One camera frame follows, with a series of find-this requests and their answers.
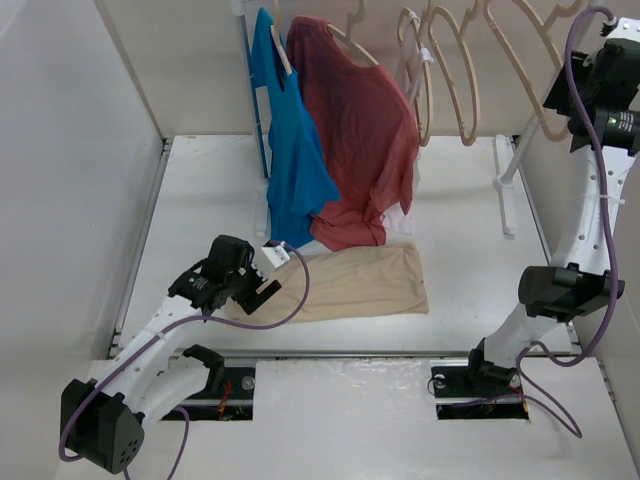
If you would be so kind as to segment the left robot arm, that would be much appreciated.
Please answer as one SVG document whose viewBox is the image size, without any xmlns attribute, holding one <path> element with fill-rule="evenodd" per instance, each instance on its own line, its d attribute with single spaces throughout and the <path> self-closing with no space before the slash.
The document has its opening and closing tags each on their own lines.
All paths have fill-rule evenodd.
<svg viewBox="0 0 640 480">
<path fill-rule="evenodd" d="M 184 399 L 223 387 L 224 359 L 204 347 L 204 327 L 229 300 L 251 315 L 281 288 L 272 274 L 290 259 L 285 242 L 260 248 L 228 235 L 169 286 L 159 309 L 107 369 L 61 394 L 61 460 L 85 459 L 117 475 L 147 431 Z"/>
</svg>

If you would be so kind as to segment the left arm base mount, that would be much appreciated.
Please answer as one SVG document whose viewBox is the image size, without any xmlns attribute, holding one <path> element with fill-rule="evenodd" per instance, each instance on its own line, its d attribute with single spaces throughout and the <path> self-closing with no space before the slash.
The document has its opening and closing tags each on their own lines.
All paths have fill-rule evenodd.
<svg viewBox="0 0 640 480">
<path fill-rule="evenodd" d="M 253 418 L 256 369 L 226 366 L 221 380 L 209 380 L 205 388 L 178 406 L 191 421 L 250 421 Z"/>
</svg>

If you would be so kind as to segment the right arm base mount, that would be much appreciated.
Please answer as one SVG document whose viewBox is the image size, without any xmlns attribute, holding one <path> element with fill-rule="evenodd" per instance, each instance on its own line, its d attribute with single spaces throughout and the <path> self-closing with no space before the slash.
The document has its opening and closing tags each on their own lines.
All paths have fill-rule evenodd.
<svg viewBox="0 0 640 480">
<path fill-rule="evenodd" d="M 430 362 L 428 392 L 438 420 L 528 420 L 519 377 L 514 380 L 472 375 L 465 359 Z"/>
</svg>

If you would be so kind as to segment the beige trousers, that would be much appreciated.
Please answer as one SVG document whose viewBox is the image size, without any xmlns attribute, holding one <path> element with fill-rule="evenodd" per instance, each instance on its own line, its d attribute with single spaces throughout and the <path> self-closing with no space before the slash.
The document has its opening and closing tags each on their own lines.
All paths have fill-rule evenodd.
<svg viewBox="0 0 640 480">
<path fill-rule="evenodd" d="M 293 257 L 275 271 L 281 284 L 251 315 L 229 300 L 226 315 L 241 323 L 267 325 L 284 319 L 304 300 L 295 322 L 429 312 L 421 258 L 411 242 L 357 247 Z"/>
</svg>

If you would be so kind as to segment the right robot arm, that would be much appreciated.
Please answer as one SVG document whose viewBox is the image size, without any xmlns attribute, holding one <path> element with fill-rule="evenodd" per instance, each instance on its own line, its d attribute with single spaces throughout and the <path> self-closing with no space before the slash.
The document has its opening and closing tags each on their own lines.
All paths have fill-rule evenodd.
<svg viewBox="0 0 640 480">
<path fill-rule="evenodd" d="M 599 145 L 591 141 L 570 95 L 571 72 Z M 639 90 L 639 43 L 609 38 L 595 54 L 579 51 L 555 80 L 544 105 L 567 117 L 573 183 L 569 219 L 551 262 L 521 276 L 518 304 L 501 327 L 470 352 L 462 381 L 473 393 L 506 385 L 516 358 L 560 323 L 606 306 L 624 292 L 614 281 L 603 228 L 613 227 L 626 177 L 639 153 L 639 114 L 630 104 Z"/>
</svg>

